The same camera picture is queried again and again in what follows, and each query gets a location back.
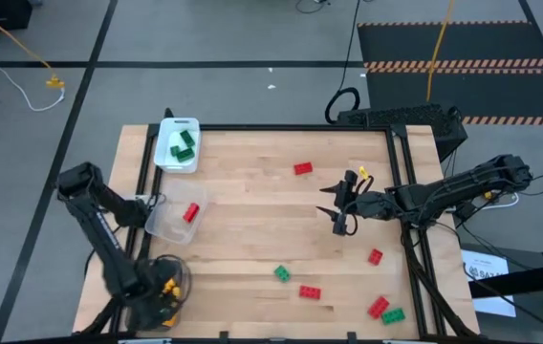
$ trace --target black floor mat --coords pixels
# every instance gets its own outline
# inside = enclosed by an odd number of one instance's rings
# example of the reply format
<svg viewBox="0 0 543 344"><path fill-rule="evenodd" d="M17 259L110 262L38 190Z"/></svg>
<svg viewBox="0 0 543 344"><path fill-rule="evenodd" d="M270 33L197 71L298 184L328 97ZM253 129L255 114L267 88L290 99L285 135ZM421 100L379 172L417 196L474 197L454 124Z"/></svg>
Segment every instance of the black floor mat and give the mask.
<svg viewBox="0 0 543 344"><path fill-rule="evenodd" d="M370 70L371 107L425 103L427 77L426 69ZM431 102L456 105L469 123L543 124L543 69L438 69Z"/></svg>
<svg viewBox="0 0 543 344"><path fill-rule="evenodd" d="M430 60L441 27L441 23L358 24L363 61ZM543 41L528 22L451 23L438 54L439 60L518 58L543 59Z"/></svg>

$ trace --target paper sign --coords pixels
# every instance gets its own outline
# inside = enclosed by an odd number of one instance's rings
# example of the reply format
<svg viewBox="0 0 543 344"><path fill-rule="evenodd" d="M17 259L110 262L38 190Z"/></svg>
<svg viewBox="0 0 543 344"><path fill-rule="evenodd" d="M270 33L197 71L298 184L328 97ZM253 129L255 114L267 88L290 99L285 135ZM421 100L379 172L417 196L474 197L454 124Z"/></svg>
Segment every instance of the paper sign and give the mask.
<svg viewBox="0 0 543 344"><path fill-rule="evenodd" d="M467 272L476 279L484 279L498 275L508 274L508 262L490 254L473 252L463 249L463 262ZM512 296L506 296L513 302ZM516 309L501 297L487 297L473 300L477 312L516 317Z"/></svg>

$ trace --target white cable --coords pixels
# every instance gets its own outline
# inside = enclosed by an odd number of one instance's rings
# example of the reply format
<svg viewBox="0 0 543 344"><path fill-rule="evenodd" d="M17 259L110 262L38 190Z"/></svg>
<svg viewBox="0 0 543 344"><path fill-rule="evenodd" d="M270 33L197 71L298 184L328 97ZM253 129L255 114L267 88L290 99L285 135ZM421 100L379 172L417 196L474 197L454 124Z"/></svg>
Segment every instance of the white cable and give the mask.
<svg viewBox="0 0 543 344"><path fill-rule="evenodd" d="M518 202L520 201L520 196L518 196L517 192L514 192L513 193L513 198L515 198L515 200L510 204L487 205L487 206L483 207L482 210L499 209L499 208L514 206L514 205L518 204Z"/></svg>
<svg viewBox="0 0 543 344"><path fill-rule="evenodd" d="M513 198L515 199L512 203L510 204L495 204L495 205L487 205L485 207L482 208L482 210L489 210L489 209L500 209L500 208L504 208L504 207L510 207L510 206L514 206L516 204L518 204L518 202L520 202L520 196L518 196L518 193L517 192L514 192L513 193ZM456 211L456 206L451 206L449 207L448 209L446 209L444 212L446 213L453 213Z"/></svg>
<svg viewBox="0 0 543 344"><path fill-rule="evenodd" d="M40 108L40 109L36 109L34 107L32 107L32 104L30 103L30 99L27 97L27 94L25 93L25 91L23 90L23 88L21 88L21 86L19 86L16 82L14 82L14 80L12 80L11 76L8 75L8 73L3 70L2 68L0 68L0 72L2 72L6 78L11 82L11 84L16 87L19 91L21 91L21 94L23 95L23 98L25 99L25 101L27 101L27 105L30 107L30 109L32 109L32 111L34 112L43 112L43 111L47 111L47 110L50 110L52 108L54 108L56 106L56 104L60 103L61 100L64 99L65 97L65 88L61 88L61 96L59 96L59 99L54 102L53 104L47 106L47 107L43 107L43 108Z"/></svg>

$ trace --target orange striped tape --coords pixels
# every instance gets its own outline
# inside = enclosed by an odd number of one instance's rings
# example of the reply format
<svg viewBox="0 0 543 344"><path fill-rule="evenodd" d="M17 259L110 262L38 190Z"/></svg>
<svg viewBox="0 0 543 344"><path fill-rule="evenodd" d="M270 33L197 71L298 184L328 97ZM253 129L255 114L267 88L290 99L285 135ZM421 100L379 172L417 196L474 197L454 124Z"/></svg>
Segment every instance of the orange striped tape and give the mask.
<svg viewBox="0 0 543 344"><path fill-rule="evenodd" d="M463 124L543 125L543 118L465 116Z"/></svg>
<svg viewBox="0 0 543 344"><path fill-rule="evenodd" d="M448 25L484 25L484 24L527 24L526 20L469 20L453 21ZM407 26L407 25L442 25L443 22L392 22L392 23L358 23L360 28L367 26Z"/></svg>
<svg viewBox="0 0 543 344"><path fill-rule="evenodd" d="M543 75L543 68L506 69L506 68L436 68L435 74L537 74ZM367 73L428 73L428 68L370 68Z"/></svg>
<svg viewBox="0 0 543 344"><path fill-rule="evenodd" d="M365 68L429 68L431 61L365 62ZM542 68L543 58L438 60L435 68Z"/></svg>

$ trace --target lego brick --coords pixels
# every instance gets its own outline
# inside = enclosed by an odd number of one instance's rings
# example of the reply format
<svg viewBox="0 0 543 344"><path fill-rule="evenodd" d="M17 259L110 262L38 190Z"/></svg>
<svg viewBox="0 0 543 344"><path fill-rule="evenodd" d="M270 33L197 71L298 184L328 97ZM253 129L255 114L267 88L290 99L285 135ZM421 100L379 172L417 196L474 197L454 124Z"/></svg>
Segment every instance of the lego brick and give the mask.
<svg viewBox="0 0 543 344"><path fill-rule="evenodd" d="M275 273L275 275L278 276L278 278L282 282L289 282L289 280L291 279L291 274L283 266L279 266L278 268L276 268L273 273Z"/></svg>
<svg viewBox="0 0 543 344"><path fill-rule="evenodd" d="M180 136L183 138L183 141L185 142L187 147L192 147L195 145L195 141L190 136L190 134L188 134L188 131L184 130L182 133L180 133Z"/></svg>
<svg viewBox="0 0 543 344"><path fill-rule="evenodd" d="M191 204L186 210L185 215L183 215L183 219L190 224L198 212L199 212L199 206L196 204Z"/></svg>
<svg viewBox="0 0 543 344"><path fill-rule="evenodd" d="M304 173L310 173L312 170L311 162L300 163L294 166L294 174L297 176Z"/></svg>
<svg viewBox="0 0 543 344"><path fill-rule="evenodd" d="M305 297L305 298L313 298L315 300L320 300L320 289L301 286L299 287L299 296Z"/></svg>
<svg viewBox="0 0 543 344"><path fill-rule="evenodd" d="M367 313L371 315L371 317L373 317L374 319L378 319L380 318L382 313L386 310L388 305L389 305L388 301L383 296L380 296L378 300L376 300L376 302L374 302L374 304L371 305Z"/></svg>
<svg viewBox="0 0 543 344"><path fill-rule="evenodd" d="M180 147L179 146L171 146L169 148L169 154L172 155L172 157L176 157L180 153Z"/></svg>
<svg viewBox="0 0 543 344"><path fill-rule="evenodd" d="M405 314L403 314L402 309L395 309L382 314L382 323L384 325L390 325L403 320L405 320Z"/></svg>
<svg viewBox="0 0 543 344"><path fill-rule="evenodd" d="M190 148L186 148L184 151L178 152L178 154L176 155L176 159L178 159L178 162L187 161L193 158L195 158L195 153Z"/></svg>
<svg viewBox="0 0 543 344"><path fill-rule="evenodd" d="M380 263L380 260L382 260L382 252L378 251L377 249L372 250L368 259L369 263L376 266Z"/></svg>

